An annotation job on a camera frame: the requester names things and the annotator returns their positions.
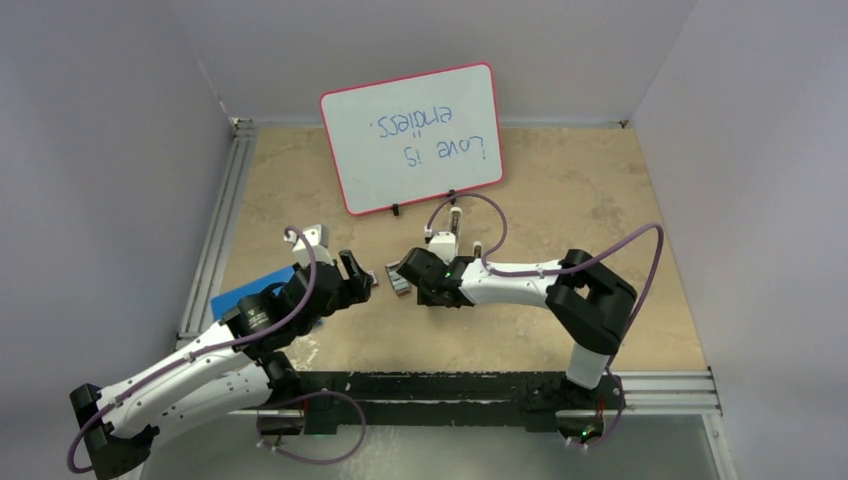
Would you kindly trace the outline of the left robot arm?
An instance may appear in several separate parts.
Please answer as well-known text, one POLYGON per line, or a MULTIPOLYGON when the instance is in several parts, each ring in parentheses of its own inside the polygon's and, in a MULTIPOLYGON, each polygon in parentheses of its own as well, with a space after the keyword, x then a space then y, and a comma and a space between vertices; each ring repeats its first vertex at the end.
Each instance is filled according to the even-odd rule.
POLYGON ((332 259, 316 247, 291 267, 215 297, 214 322, 180 350, 127 380, 71 392, 80 430, 67 454, 69 470, 85 471, 75 462, 79 446, 89 472, 116 479, 167 437, 235 410, 316 413, 321 403, 351 403, 345 393, 302 379, 282 350, 322 318, 367 302, 373 285, 351 251, 332 259))

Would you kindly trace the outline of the red white staple box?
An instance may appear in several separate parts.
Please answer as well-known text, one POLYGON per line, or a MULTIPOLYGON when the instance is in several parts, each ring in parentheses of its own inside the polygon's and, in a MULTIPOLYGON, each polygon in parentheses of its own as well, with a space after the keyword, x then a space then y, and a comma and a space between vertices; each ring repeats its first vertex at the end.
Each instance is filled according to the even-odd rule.
POLYGON ((374 270, 368 270, 367 273, 372 279, 372 286, 373 287, 379 286, 379 280, 378 280, 378 276, 377 276, 376 272, 374 270))

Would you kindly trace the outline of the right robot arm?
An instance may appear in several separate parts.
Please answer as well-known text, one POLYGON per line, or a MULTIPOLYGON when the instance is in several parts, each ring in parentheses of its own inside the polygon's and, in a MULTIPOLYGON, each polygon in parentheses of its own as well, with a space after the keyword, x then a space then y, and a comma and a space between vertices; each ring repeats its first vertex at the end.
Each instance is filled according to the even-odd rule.
POLYGON ((397 273, 416 287, 420 305, 514 304, 550 311, 574 341, 561 392, 576 407, 599 396, 601 378, 619 351, 637 303, 637 292, 627 281, 579 249, 569 250, 561 260, 484 267, 474 256, 446 262, 415 247, 400 261, 397 273))

